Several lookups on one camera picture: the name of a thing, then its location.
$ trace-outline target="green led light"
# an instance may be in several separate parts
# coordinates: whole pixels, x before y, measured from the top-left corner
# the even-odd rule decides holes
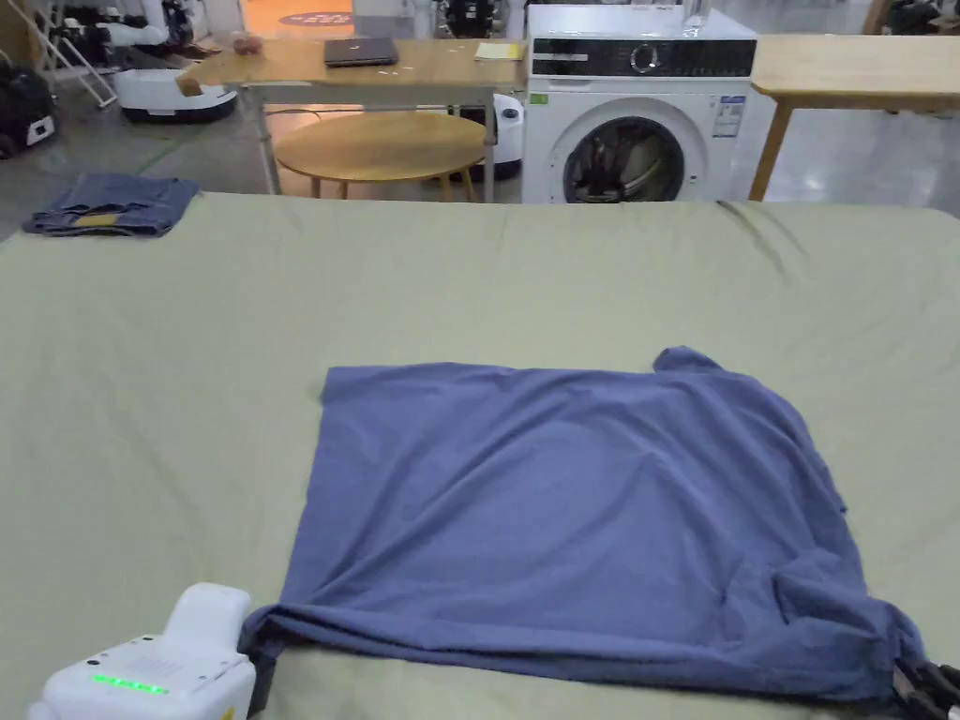
[[[94,675],[94,683],[106,683],[109,685],[116,685],[117,687],[128,687],[131,690],[140,690],[141,692],[149,692],[153,695],[166,695],[170,690],[165,687],[159,687],[157,685],[147,685],[144,683],[137,683],[133,680],[124,680],[123,678],[112,678],[109,675]]]

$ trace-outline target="washing machine door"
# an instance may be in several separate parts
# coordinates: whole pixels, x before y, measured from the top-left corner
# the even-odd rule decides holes
[[[706,154],[702,134],[676,102],[621,96],[581,115],[561,135],[549,162],[550,202],[693,199]]]

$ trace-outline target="white wall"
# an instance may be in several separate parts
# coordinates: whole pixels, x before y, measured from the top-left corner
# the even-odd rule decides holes
[[[414,14],[414,4],[411,0],[353,0],[353,14],[410,17]]]
[[[210,33],[219,36],[245,30],[247,23],[244,21],[243,2],[244,0],[204,0]]]

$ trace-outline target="washing machine knob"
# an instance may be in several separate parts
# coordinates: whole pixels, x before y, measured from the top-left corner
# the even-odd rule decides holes
[[[630,54],[630,66],[638,75],[649,75],[660,67],[660,53],[657,46],[644,42],[634,48]]]

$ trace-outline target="washing machine control panel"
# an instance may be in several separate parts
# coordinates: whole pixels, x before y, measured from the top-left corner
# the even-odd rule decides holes
[[[533,74],[579,77],[749,78],[755,39],[538,38]]]

